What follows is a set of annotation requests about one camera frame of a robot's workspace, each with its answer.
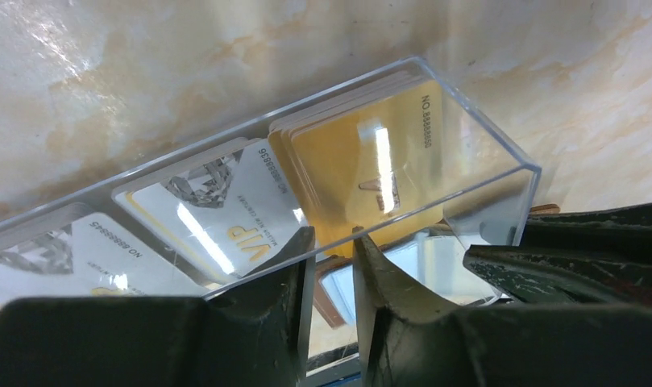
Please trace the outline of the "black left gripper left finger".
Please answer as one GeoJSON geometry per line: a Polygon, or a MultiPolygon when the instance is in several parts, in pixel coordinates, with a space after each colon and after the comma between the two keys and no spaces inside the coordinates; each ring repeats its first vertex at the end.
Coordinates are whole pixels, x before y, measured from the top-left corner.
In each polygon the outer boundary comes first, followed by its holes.
{"type": "Polygon", "coordinates": [[[294,386],[309,262],[191,297],[22,298],[0,310],[0,386],[294,386]]]}

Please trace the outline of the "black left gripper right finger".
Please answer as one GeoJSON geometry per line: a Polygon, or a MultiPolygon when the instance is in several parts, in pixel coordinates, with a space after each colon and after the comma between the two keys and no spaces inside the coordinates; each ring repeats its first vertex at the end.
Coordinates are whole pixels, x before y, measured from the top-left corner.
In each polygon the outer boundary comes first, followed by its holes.
{"type": "Polygon", "coordinates": [[[353,230],[365,386],[652,386],[652,308],[459,306],[353,230]]]}

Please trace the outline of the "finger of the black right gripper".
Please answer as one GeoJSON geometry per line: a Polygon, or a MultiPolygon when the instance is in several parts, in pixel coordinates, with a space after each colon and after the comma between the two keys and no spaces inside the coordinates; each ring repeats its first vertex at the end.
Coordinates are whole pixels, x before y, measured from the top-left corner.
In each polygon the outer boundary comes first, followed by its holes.
{"type": "Polygon", "coordinates": [[[532,215],[519,245],[473,245],[463,266],[517,302],[652,307],[652,203],[532,215]]]}

